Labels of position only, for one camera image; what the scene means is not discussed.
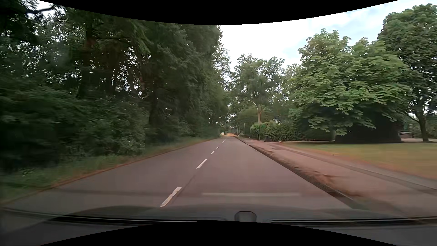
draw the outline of cloud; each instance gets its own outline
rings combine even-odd
[[[252,53],[257,58],[269,59],[273,56],[284,58],[285,64],[299,63],[297,51],[306,44],[306,39],[319,33],[338,30],[340,36],[348,36],[354,44],[362,37],[369,41],[376,39],[387,14],[401,12],[414,5],[437,4],[437,0],[399,0],[355,11],[331,14],[295,21],[273,22],[251,25],[222,25],[222,42],[229,50],[231,66],[241,54]]]

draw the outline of road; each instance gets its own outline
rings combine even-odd
[[[223,203],[348,208],[235,137],[221,137],[171,151],[40,192],[5,207],[67,214],[120,205]],[[16,219],[5,223],[11,223],[11,228],[20,227]]]

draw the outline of lawn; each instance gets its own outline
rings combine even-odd
[[[437,179],[437,143],[398,144],[285,143],[340,158],[366,161],[383,168]]]
[[[119,156],[106,155],[83,158],[61,163],[56,167],[24,170],[2,175],[2,196],[0,202],[43,190],[57,183],[81,177],[98,170],[108,169],[123,163],[134,162],[153,155],[165,153],[177,148],[193,145],[205,140],[198,137],[182,138],[178,142],[149,146],[141,155]]]

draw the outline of hedge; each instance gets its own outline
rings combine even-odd
[[[302,141],[304,135],[290,124],[280,124],[269,128],[269,137],[272,141]]]
[[[326,141],[332,140],[330,132],[319,129],[309,129],[301,132],[295,125],[279,124],[275,122],[261,123],[261,139],[268,135],[272,141]],[[258,124],[255,123],[250,127],[250,137],[258,138]]]

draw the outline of pole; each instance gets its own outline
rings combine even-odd
[[[249,102],[253,102],[253,101],[250,101],[250,100],[247,100],[247,99],[241,99],[240,101],[249,101]],[[257,106],[257,104],[254,103],[254,102],[253,102],[253,104],[255,104],[255,107],[257,108],[257,118],[258,118],[258,140],[261,140],[261,138],[260,138],[261,119],[258,117],[258,113],[259,113],[259,111],[258,111],[258,106]]]

